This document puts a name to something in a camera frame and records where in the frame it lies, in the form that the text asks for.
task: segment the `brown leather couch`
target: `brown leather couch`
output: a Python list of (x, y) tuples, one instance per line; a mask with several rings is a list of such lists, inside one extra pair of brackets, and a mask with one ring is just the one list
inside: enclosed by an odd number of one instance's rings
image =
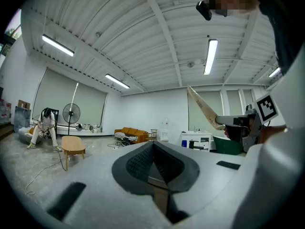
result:
[(125, 134), (129, 135), (135, 135), (138, 137), (138, 141), (132, 141), (132, 143), (142, 143), (142, 142), (147, 142), (148, 141), (148, 133), (142, 130), (134, 129), (134, 128), (129, 128), (129, 127), (124, 127), (123, 129), (117, 129), (114, 130), (114, 133), (117, 132), (123, 132)]

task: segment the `standing fan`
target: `standing fan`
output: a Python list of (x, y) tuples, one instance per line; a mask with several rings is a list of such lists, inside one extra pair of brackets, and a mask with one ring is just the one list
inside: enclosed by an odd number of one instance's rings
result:
[(68, 126), (68, 135), (70, 135), (70, 124), (76, 123), (80, 116), (80, 108), (76, 104), (67, 104), (62, 111), (63, 119), (69, 123)]

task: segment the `stool leg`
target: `stool leg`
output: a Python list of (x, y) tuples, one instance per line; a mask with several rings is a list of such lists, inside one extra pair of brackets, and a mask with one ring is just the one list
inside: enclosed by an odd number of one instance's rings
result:
[(66, 153), (66, 171), (68, 170), (68, 152), (65, 151)]

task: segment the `roller blind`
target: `roller blind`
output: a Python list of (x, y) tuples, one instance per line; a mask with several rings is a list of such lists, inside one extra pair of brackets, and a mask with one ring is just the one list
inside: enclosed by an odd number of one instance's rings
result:
[(230, 115), (243, 115), (242, 104), (238, 91), (227, 91)]
[(253, 98), (252, 98), (251, 90), (244, 90), (244, 99), (246, 101), (246, 106), (248, 104), (253, 104)]
[[(46, 108), (58, 109), (58, 124), (68, 125), (62, 111), (72, 102), (76, 81), (47, 69), (40, 83), (33, 109), (33, 118)], [(100, 125), (106, 93), (79, 83), (73, 103), (78, 105), (81, 116), (78, 123)]]
[[(218, 114), (223, 115), (223, 105), (220, 96), (220, 91), (213, 92), (199, 92), (198, 93), (206, 103)], [(208, 120), (203, 115), (201, 109), (198, 104), (192, 99), (190, 95), (188, 95), (188, 106), (189, 106), (189, 130), (193, 131), (194, 126), (196, 129), (200, 129), (201, 131), (207, 131), (212, 133), (215, 136), (223, 136), (223, 131), (215, 130)]]

